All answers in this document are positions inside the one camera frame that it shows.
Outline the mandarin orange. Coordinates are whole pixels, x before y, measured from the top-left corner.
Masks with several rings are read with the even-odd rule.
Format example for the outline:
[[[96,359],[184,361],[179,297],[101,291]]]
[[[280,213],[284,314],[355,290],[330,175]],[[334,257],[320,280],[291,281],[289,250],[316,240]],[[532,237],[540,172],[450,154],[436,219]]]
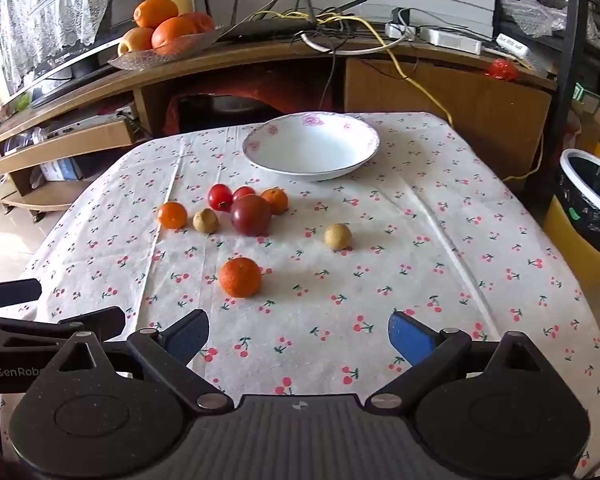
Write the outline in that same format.
[[[233,258],[222,265],[219,283],[224,292],[232,298],[249,298],[260,292],[261,270],[249,258]]]

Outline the cherry print tablecloth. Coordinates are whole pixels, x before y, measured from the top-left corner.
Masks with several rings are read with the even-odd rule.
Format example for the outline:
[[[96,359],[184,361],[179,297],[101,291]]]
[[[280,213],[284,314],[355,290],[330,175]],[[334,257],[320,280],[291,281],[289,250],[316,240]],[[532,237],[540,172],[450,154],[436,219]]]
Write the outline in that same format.
[[[498,177],[442,120],[368,114],[379,153],[350,176],[309,183],[275,177],[242,154],[248,127],[171,136],[134,148],[99,177],[42,243],[27,274],[38,301],[10,318],[56,322],[117,306],[126,330],[163,328],[194,309],[210,336],[194,370],[231,396],[368,396],[405,370],[387,337],[401,311],[475,340],[526,333],[570,385],[591,421],[579,474],[600,466],[600,329],[558,250]],[[197,232],[217,183],[257,196],[281,188],[288,210],[268,232],[238,233],[230,212]],[[158,209],[182,204],[186,226],[160,226]],[[325,229],[345,224],[334,252]],[[260,292],[232,298],[224,263],[249,258]]]

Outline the red apple in dish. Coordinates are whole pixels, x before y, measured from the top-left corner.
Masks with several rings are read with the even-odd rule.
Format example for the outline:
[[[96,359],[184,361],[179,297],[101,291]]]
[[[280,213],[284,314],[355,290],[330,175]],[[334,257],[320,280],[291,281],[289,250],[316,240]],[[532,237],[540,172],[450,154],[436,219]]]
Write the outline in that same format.
[[[181,18],[186,20],[194,34],[203,34],[215,30],[215,24],[212,17],[204,12],[189,12],[181,14]]]

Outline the red cherry tomato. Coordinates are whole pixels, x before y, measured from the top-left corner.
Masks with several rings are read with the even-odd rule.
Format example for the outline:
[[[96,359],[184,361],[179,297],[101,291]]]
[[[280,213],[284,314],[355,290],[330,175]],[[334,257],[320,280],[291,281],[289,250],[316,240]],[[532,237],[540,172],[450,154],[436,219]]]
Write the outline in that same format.
[[[213,210],[230,212],[234,202],[233,192],[227,185],[217,183],[210,188],[207,200]]]
[[[240,200],[241,198],[245,197],[245,196],[249,196],[249,195],[254,195],[256,194],[256,191],[253,188],[250,188],[250,186],[241,186],[240,188],[238,188],[237,190],[234,191],[233,193],[233,200],[234,202],[236,202],[236,200]]]

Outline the small mandarin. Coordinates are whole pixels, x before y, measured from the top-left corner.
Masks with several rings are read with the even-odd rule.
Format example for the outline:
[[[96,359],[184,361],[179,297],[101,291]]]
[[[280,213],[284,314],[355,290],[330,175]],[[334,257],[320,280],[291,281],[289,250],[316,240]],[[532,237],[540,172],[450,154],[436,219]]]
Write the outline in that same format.
[[[261,193],[261,197],[268,202],[272,214],[280,216],[289,207],[289,198],[281,188],[268,188]]]
[[[166,202],[160,206],[157,214],[160,226],[168,230],[178,230],[186,226],[188,214],[186,208],[178,202]]]

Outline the dark red apple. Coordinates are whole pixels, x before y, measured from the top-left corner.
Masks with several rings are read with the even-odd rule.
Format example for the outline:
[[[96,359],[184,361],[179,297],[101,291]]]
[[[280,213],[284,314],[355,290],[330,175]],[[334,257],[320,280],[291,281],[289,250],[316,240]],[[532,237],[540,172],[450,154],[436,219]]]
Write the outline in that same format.
[[[235,200],[230,208],[230,222],[234,229],[247,236],[268,232],[272,218],[270,203],[262,196],[245,195]]]

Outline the top large orange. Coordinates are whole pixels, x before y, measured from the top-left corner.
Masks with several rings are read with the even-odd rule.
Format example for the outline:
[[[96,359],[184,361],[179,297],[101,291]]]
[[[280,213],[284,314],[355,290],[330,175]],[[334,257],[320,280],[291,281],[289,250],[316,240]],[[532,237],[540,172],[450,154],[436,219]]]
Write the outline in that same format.
[[[134,9],[133,20],[138,27],[155,29],[178,14],[178,6],[172,0],[144,0]]]

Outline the white lace curtain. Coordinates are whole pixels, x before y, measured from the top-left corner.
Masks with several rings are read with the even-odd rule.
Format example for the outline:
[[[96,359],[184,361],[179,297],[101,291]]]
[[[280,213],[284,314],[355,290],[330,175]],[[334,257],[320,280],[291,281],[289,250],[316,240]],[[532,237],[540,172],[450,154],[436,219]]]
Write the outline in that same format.
[[[95,41],[109,0],[0,0],[0,49],[9,87],[78,42]]]

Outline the white power strip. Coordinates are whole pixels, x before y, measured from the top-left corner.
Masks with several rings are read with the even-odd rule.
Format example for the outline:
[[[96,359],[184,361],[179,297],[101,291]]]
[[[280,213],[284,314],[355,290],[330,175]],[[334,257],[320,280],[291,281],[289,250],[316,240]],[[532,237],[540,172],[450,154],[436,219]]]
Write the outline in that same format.
[[[405,26],[395,22],[385,24],[385,34],[390,39],[405,37],[407,41],[419,41],[435,47],[451,49],[473,55],[480,55],[482,42],[454,32],[429,27]]]

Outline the black power adapter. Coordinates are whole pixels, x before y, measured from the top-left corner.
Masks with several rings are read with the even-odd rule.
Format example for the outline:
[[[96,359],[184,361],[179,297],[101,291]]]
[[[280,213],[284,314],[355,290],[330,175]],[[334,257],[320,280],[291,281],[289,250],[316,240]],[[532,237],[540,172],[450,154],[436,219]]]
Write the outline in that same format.
[[[411,15],[410,10],[405,9],[405,8],[400,8],[400,6],[398,6],[397,8],[394,8],[391,11],[391,21],[394,24],[407,27],[407,26],[411,25],[410,15]]]

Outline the front large orange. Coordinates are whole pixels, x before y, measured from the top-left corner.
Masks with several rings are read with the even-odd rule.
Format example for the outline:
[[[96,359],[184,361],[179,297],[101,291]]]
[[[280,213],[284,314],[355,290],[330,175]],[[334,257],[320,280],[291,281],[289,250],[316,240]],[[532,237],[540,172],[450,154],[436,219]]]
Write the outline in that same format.
[[[174,40],[187,35],[196,34],[197,27],[195,23],[186,16],[176,16],[168,18],[154,30],[151,36],[151,47],[159,49],[167,46]]]

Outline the yellow apple in dish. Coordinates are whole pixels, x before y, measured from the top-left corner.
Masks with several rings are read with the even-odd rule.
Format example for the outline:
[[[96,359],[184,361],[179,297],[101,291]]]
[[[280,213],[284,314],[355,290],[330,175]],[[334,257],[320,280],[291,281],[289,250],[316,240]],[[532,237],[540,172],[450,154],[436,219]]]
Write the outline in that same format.
[[[118,55],[130,52],[146,51],[152,48],[151,38],[154,30],[149,27],[135,27],[126,32],[118,44]]]

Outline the wooden tv cabinet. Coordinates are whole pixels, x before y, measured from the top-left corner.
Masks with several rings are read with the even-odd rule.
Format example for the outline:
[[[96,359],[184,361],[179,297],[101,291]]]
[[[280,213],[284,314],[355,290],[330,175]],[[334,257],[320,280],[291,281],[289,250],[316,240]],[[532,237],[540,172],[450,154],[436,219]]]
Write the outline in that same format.
[[[172,114],[183,96],[240,96],[289,114],[334,112],[428,112],[449,118],[455,130],[500,177],[517,181],[532,167],[545,136],[557,84],[530,70],[510,81],[489,75],[489,55],[402,44],[387,54],[332,58],[301,44],[268,41],[215,47],[189,60],[149,70],[119,70],[73,90],[44,106],[15,114],[0,125],[0,171],[14,179],[9,206],[30,211],[61,211],[81,193],[77,183],[54,183],[34,190],[34,166],[56,158],[127,148],[133,133],[162,136],[174,129],[198,130],[199,107]],[[135,119],[71,133],[49,146],[3,155],[12,136],[73,110],[131,101]]]

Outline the brown longan fruit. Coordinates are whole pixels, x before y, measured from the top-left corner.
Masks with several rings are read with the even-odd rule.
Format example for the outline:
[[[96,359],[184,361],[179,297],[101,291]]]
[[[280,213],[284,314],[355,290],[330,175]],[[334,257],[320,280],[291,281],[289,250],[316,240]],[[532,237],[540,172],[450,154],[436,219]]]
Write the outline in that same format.
[[[341,252],[351,246],[352,233],[343,223],[333,223],[325,229],[324,243],[334,252]]]
[[[193,216],[192,223],[197,232],[204,234],[213,234],[220,227],[218,216],[211,208],[204,208],[197,211]]]

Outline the large orange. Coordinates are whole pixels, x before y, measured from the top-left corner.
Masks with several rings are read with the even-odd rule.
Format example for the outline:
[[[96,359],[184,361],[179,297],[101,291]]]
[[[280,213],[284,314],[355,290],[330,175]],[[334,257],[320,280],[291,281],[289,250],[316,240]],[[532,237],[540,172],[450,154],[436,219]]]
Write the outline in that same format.
[[[187,35],[196,34],[197,27],[195,23],[186,16],[176,16],[168,18],[154,30],[151,36],[151,47],[159,49],[167,46],[174,40]]]
[[[178,14],[178,6],[172,0],[144,0],[134,9],[133,20],[138,27],[155,29]]]

